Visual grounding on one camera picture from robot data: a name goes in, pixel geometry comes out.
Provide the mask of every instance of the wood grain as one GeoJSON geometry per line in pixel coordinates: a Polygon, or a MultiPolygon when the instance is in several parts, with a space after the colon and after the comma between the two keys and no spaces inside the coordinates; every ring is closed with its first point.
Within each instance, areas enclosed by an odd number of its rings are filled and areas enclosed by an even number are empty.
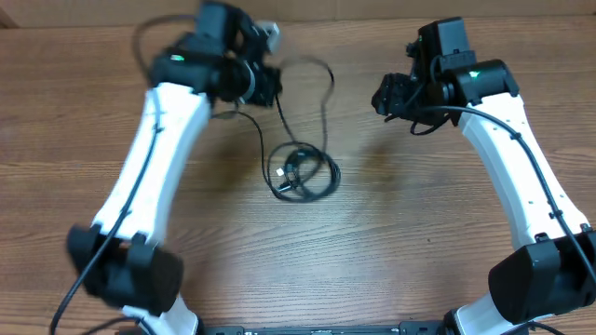
{"type": "MultiPolygon", "coordinates": [[[[428,20],[287,23],[281,54],[312,53],[335,71],[330,154],[344,178],[315,204],[279,203],[260,176],[255,130],[212,121],[191,153],[167,248],[185,263],[183,295],[208,325],[395,324],[436,319],[487,290],[512,252],[493,186],[459,129],[409,136],[370,106],[383,74],[408,71],[406,43],[428,20]]],[[[480,60],[503,59],[566,192],[596,218],[596,20],[470,19],[480,60]]],[[[147,50],[179,28],[157,30],[147,50]]],[[[64,250],[110,192],[138,126],[143,84],[130,28],[0,32],[0,333],[41,334],[75,280],[64,250]]],[[[284,75],[294,132],[320,142],[315,67],[284,75]]],[[[275,111],[248,108],[266,150],[286,140],[275,111]]],[[[548,323],[596,326],[594,308],[548,323]]],[[[61,322],[74,334],[117,312],[79,292],[61,322]]]]}
{"type": "MultiPolygon", "coordinates": [[[[221,0],[261,20],[590,15],[596,0],[221,0]]],[[[0,0],[20,27],[138,24],[157,15],[192,13],[199,0],[0,0]]]]}

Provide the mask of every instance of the wooden table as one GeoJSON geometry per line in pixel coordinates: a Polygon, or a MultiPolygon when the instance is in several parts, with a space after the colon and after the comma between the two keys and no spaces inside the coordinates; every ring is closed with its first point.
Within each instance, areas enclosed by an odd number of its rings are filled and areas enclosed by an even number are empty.
{"type": "MultiPolygon", "coordinates": [[[[185,263],[182,293],[208,325],[395,324],[437,319],[487,290],[512,252],[493,185],[458,128],[427,137],[384,124],[370,105],[383,74],[407,72],[404,46],[428,20],[282,24],[279,59],[327,60],[337,76],[330,154],[344,178],[309,205],[278,202],[260,176],[257,134],[215,120],[172,206],[167,248],[185,263]]],[[[151,33],[149,49],[178,28],[151,33]]],[[[596,220],[596,20],[469,19],[479,60],[504,60],[566,192],[596,220]]],[[[143,83],[131,29],[0,32],[0,333],[42,334],[75,280],[65,236],[89,225],[133,139],[143,83]]],[[[287,73],[294,132],[320,143],[315,67],[287,73]]],[[[249,108],[267,151],[286,140],[273,110],[249,108]]],[[[569,334],[596,327],[588,308],[548,320],[569,334]]],[[[117,315],[79,292],[60,333],[117,315]]]]}

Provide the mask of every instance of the table surface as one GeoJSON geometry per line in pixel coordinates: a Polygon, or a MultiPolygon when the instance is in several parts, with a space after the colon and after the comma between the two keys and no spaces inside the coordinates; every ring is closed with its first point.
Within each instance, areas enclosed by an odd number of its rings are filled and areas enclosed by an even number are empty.
{"type": "MultiPolygon", "coordinates": [[[[385,124],[370,105],[383,74],[408,72],[404,46],[427,20],[281,24],[278,61],[314,54],[335,71],[330,154],[336,194],[275,199],[245,119],[214,120],[186,165],[166,247],[182,256],[182,293],[208,325],[395,324],[437,319],[487,291],[512,252],[493,185],[460,129],[426,137],[385,124]]],[[[150,33],[147,51],[180,27],[150,33]]],[[[521,86],[545,155],[575,204],[596,218],[596,20],[469,19],[479,60],[504,60],[521,86]]],[[[65,236],[110,192],[138,126],[142,77],[131,29],[0,31],[0,333],[41,334],[75,271],[65,236]]],[[[301,138],[320,145],[326,74],[284,76],[282,103],[301,138]]],[[[246,108],[266,150],[285,141],[273,110],[246,108]]],[[[593,332],[593,307],[548,323],[593,332]]],[[[117,316],[79,292],[61,321],[77,333],[117,316]]]]}

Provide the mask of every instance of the wooden tabletop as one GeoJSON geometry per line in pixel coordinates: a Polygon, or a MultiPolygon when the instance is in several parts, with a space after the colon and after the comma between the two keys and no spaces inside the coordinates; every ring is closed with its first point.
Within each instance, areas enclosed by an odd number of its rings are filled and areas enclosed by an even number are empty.
{"type": "MultiPolygon", "coordinates": [[[[337,77],[329,153],[344,178],[308,205],[277,201],[260,175],[257,133],[214,120],[172,205],[166,247],[185,264],[182,293],[208,325],[396,324],[437,319],[487,291],[512,252],[485,168],[459,128],[426,137],[370,105],[383,74],[408,72],[404,46],[428,20],[282,24],[284,56],[314,54],[337,77]]],[[[565,191],[596,221],[596,20],[469,19],[479,60],[504,60],[565,191]]],[[[148,52],[179,28],[146,38],[148,52]]],[[[144,87],[131,29],[0,31],[0,333],[42,334],[75,280],[65,236],[89,225],[138,126],[144,87]]],[[[320,145],[315,67],[289,71],[282,103],[294,132],[320,145]]],[[[274,110],[246,108],[266,150],[285,141],[274,110]]],[[[594,308],[547,323],[592,333],[594,308]]],[[[117,311],[79,292],[60,334],[117,311]]]]}

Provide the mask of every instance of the wall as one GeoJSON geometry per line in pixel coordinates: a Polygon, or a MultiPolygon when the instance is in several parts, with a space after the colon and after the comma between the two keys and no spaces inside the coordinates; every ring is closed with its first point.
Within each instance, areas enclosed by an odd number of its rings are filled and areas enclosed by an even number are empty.
{"type": "MultiPolygon", "coordinates": [[[[364,20],[449,16],[586,15],[596,0],[226,0],[254,18],[364,20]]],[[[20,27],[130,25],[156,15],[192,12],[197,0],[0,0],[20,27]]]]}

